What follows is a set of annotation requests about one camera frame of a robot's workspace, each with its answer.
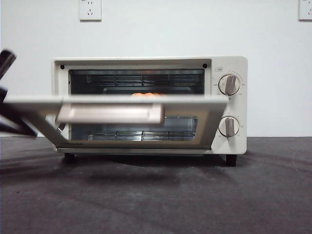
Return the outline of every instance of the open oven door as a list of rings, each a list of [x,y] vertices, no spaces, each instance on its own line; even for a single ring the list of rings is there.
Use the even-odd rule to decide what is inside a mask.
[[[4,102],[58,151],[117,154],[210,150],[227,103],[226,97],[199,95],[7,97]]]

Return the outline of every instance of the white knob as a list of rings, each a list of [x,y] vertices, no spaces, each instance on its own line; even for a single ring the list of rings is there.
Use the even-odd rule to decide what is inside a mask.
[[[239,80],[234,75],[226,75],[219,81],[219,89],[223,94],[233,95],[239,90]]]
[[[239,123],[234,117],[224,117],[219,123],[219,131],[225,137],[233,137],[238,133]]]

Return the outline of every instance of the temperature knob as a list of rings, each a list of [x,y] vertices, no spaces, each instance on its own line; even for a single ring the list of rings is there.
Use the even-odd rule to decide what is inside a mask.
[[[238,133],[239,123],[234,117],[224,117],[219,123],[219,131],[225,137],[233,137]]]
[[[234,75],[226,75],[219,81],[219,89],[223,94],[233,95],[239,90],[239,80]]]

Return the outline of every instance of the toaster oven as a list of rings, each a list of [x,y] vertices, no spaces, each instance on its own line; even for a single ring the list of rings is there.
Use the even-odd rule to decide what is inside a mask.
[[[57,58],[52,93],[5,103],[65,158],[246,152],[244,57]]]

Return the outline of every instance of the black rubber foot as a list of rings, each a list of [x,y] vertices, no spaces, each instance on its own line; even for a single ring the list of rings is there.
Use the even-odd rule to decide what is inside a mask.
[[[70,153],[64,153],[64,163],[69,164],[69,163],[74,163],[76,160],[75,154],[70,154]]]
[[[229,167],[236,166],[237,155],[226,155],[226,165]]]

